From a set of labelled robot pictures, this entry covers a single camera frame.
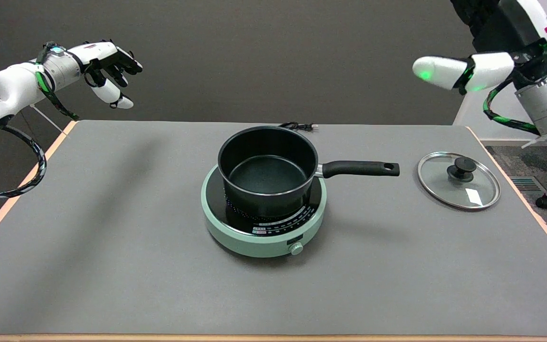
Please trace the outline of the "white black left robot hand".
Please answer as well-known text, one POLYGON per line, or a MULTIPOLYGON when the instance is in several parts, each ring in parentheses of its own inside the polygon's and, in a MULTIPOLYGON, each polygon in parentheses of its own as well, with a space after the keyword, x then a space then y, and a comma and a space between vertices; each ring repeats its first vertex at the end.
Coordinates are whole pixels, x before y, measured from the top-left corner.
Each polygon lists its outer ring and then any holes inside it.
POLYGON ((126 52, 110 40, 102 40, 70 48, 67 53, 78 62, 93 93, 110 108, 128 110, 134 106, 121 91, 128 86, 124 74, 137 75, 143 71, 143 65, 132 52, 126 52))

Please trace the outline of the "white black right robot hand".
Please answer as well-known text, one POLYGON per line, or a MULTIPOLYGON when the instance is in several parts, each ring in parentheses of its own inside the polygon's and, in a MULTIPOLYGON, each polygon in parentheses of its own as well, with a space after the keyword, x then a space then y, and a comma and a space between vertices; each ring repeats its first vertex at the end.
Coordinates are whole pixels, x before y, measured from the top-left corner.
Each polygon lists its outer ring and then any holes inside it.
POLYGON ((412 66, 415 76, 463 95, 506 80, 525 86, 547 76, 547 14, 538 0, 454 0, 452 5, 472 34, 475 54, 420 57, 412 66))

